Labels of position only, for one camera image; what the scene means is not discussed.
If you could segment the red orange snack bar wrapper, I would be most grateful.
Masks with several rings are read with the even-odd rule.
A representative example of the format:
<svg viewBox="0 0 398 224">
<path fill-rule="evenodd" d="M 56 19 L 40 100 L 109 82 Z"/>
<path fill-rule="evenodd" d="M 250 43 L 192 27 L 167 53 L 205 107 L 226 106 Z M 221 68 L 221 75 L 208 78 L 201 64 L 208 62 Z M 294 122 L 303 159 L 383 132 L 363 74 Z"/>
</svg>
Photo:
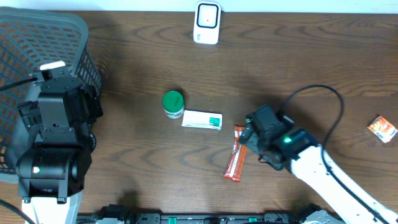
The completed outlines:
<svg viewBox="0 0 398 224">
<path fill-rule="evenodd" d="M 224 179 L 229 179 L 233 182 L 240 182 L 244 160 L 246 158 L 247 147 L 239 143 L 239 138 L 244 129 L 245 127 L 243 126 L 234 127 L 234 144 L 224 173 Z"/>
</svg>

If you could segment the white green medicine box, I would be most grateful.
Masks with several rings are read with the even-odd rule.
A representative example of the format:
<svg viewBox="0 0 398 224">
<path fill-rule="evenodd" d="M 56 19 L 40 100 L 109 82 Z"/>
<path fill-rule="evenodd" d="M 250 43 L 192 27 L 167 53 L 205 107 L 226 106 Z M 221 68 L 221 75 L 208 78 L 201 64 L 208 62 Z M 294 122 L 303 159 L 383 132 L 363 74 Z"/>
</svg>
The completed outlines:
<svg viewBox="0 0 398 224">
<path fill-rule="evenodd" d="M 221 131 L 223 115 L 221 113 L 185 110 L 182 126 L 186 128 L 204 128 Z"/>
</svg>

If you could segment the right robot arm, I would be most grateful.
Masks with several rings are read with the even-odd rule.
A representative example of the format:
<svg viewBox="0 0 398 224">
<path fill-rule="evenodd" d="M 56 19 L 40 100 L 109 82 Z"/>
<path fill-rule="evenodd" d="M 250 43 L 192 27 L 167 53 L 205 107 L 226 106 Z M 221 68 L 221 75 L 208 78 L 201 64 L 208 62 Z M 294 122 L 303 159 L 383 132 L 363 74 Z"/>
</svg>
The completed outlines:
<svg viewBox="0 0 398 224">
<path fill-rule="evenodd" d="M 246 115 L 239 143 L 275 170 L 305 182 L 345 223 L 397 223 L 397 213 L 372 198 L 309 132 L 270 106 Z"/>
</svg>

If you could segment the orange small carton box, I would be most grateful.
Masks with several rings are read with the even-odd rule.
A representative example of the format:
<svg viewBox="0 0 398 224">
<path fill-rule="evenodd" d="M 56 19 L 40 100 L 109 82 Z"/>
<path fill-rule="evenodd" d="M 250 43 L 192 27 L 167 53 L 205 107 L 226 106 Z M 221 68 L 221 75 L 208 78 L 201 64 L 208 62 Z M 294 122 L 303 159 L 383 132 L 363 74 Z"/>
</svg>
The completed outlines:
<svg viewBox="0 0 398 224">
<path fill-rule="evenodd" d="M 383 143 L 388 143 L 397 134 L 395 128 L 383 116 L 378 116 L 369 126 L 368 129 L 375 134 Z"/>
</svg>

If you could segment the green lid jar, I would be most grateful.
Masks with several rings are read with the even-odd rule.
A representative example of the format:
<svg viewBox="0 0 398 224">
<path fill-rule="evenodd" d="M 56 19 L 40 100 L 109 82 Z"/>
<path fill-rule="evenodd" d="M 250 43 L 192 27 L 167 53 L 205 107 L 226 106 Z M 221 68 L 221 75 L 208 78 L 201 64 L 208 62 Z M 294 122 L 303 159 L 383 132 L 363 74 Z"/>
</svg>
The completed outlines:
<svg viewBox="0 0 398 224">
<path fill-rule="evenodd" d="M 185 111 L 183 96 L 178 91 L 168 91 L 162 99 L 165 114 L 172 119 L 181 117 Z"/>
</svg>

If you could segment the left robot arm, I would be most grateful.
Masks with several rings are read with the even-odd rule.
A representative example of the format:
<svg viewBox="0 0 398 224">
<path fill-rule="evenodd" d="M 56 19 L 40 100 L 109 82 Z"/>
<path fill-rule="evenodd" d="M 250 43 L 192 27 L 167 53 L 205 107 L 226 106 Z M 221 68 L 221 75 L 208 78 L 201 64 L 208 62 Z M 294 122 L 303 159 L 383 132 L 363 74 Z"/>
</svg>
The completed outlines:
<svg viewBox="0 0 398 224">
<path fill-rule="evenodd" d="M 22 211 L 28 223 L 76 223 L 103 110 L 95 87 L 66 67 L 41 74 L 38 99 L 18 106 L 29 133 L 16 163 Z"/>
</svg>

